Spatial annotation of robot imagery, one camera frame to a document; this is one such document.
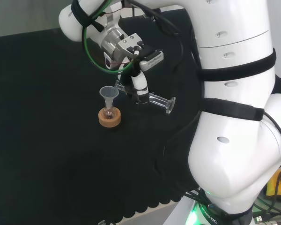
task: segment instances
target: black tablecloth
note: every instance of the black tablecloth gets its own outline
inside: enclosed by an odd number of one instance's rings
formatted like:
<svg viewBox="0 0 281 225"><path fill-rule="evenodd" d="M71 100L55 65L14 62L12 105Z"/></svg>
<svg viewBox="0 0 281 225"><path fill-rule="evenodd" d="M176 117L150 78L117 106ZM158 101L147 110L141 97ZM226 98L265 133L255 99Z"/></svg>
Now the black tablecloth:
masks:
<svg viewBox="0 0 281 225"><path fill-rule="evenodd" d="M201 96L188 16L184 10L165 15L183 31L185 60L176 73L176 39L143 17L121 26L163 49L164 63L148 83L157 95L176 97L175 108L165 115L120 94L116 129L98 122L99 90L116 77L94 68L80 43L59 29L0 37L0 225L118 222L159 202L179 201L170 183L196 187L187 164L196 123L166 146L166 179L153 169L164 142L197 114Z"/></svg>

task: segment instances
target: black fabric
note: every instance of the black fabric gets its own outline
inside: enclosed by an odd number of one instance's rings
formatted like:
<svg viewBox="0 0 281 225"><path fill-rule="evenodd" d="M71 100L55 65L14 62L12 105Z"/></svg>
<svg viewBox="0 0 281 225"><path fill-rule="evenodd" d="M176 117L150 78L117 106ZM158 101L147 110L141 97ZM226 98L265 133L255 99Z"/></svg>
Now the black fabric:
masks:
<svg viewBox="0 0 281 225"><path fill-rule="evenodd" d="M264 109L217 98L202 99L200 110L216 115L253 121L261 121L264 114Z"/></svg>
<svg viewBox="0 0 281 225"><path fill-rule="evenodd" d="M269 70L275 65L276 59L276 51L273 49L271 55L256 62L221 69L201 69L198 70L198 76L202 81L214 82L241 79L261 74Z"/></svg>
<svg viewBox="0 0 281 225"><path fill-rule="evenodd" d="M187 13L165 15L185 30L187 44ZM185 50L185 63L172 73L180 54L175 39L142 16L122 20L121 27L163 49L163 66L146 74L148 87L177 100L166 115L120 93L116 129L100 126L98 112L104 107L100 88L114 85L117 76L94 68L81 43L59 29L0 37L0 225L117 222L181 199L153 166L161 143L197 114L201 87L192 56ZM164 158L169 179L187 189L197 186L188 167L195 126L167 146Z"/></svg>
<svg viewBox="0 0 281 225"><path fill-rule="evenodd" d="M100 8L106 4L107 0L105 0ZM80 7L78 0L73 0L71 5L71 10L76 20L83 26L88 27L89 25L93 25L99 32L104 30L104 26L100 23L96 22L92 17L93 15L88 16L83 9Z"/></svg>

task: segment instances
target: yellow object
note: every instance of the yellow object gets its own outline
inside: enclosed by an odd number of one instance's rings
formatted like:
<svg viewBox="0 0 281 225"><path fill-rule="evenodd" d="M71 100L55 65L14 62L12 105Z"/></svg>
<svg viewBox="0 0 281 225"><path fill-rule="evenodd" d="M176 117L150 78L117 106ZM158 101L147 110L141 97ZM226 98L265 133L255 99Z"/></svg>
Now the yellow object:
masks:
<svg viewBox="0 0 281 225"><path fill-rule="evenodd" d="M276 183L280 172L281 170L277 170L277 172L271 177L271 179L267 183L266 195L269 197L275 195ZM279 195L281 196L281 181L279 182L279 188L278 188L278 196Z"/></svg>

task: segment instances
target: wooden stand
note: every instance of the wooden stand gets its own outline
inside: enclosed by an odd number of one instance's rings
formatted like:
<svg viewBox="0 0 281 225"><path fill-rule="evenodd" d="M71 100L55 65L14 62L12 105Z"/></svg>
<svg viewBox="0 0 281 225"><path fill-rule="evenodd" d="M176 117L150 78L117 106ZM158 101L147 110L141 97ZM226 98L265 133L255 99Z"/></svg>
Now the wooden stand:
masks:
<svg viewBox="0 0 281 225"><path fill-rule="evenodd" d="M121 111L114 107L117 111L117 116L113 119L106 119L103 115L103 109L100 110L99 112L99 123L103 126L103 127L106 127L106 128L114 128L116 127L117 125L120 124L121 122Z"/></svg>

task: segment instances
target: green light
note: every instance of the green light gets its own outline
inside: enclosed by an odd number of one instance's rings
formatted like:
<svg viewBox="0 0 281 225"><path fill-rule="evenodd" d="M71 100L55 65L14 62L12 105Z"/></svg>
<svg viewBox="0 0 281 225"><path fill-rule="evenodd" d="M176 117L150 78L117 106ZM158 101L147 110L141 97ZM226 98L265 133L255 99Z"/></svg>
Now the green light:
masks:
<svg viewBox="0 0 281 225"><path fill-rule="evenodd" d="M195 211L192 211L186 221L185 225L194 225L197 222L197 215Z"/></svg>

